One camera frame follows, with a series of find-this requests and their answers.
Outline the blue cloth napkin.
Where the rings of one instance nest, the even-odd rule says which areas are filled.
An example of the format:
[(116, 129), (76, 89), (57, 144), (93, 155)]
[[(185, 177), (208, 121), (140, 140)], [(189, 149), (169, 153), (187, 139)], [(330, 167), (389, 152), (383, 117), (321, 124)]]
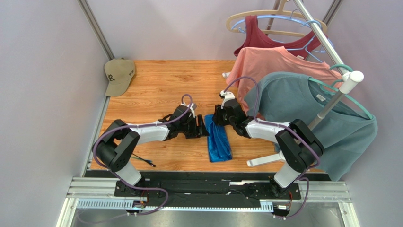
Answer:
[(224, 126), (218, 126), (213, 121), (213, 115), (205, 116), (208, 133), (208, 153), (210, 162), (224, 162), (232, 160), (231, 148)]

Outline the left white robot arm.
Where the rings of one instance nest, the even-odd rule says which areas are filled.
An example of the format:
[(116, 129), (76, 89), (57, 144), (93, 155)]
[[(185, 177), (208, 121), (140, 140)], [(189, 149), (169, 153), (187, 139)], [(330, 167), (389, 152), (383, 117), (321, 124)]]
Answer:
[(137, 145), (168, 141), (183, 134), (186, 139), (207, 137), (202, 115), (194, 113), (194, 105), (180, 104), (172, 114), (148, 124), (128, 124), (120, 119), (110, 124), (94, 143), (95, 160), (116, 174), (123, 182), (135, 186), (142, 178), (130, 162)]

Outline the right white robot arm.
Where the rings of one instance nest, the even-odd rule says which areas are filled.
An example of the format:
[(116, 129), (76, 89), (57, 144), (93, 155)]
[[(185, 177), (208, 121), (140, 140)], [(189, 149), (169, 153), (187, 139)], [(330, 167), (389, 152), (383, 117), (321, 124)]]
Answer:
[(283, 166), (274, 176), (279, 188), (287, 188), (297, 180), (323, 151), (319, 141), (299, 120), (286, 124), (256, 120), (246, 116), (239, 104), (215, 105), (212, 119), (218, 126), (232, 126), (239, 136), (263, 139), (279, 145), (278, 154), (246, 162), (249, 167), (256, 167), (282, 161)]

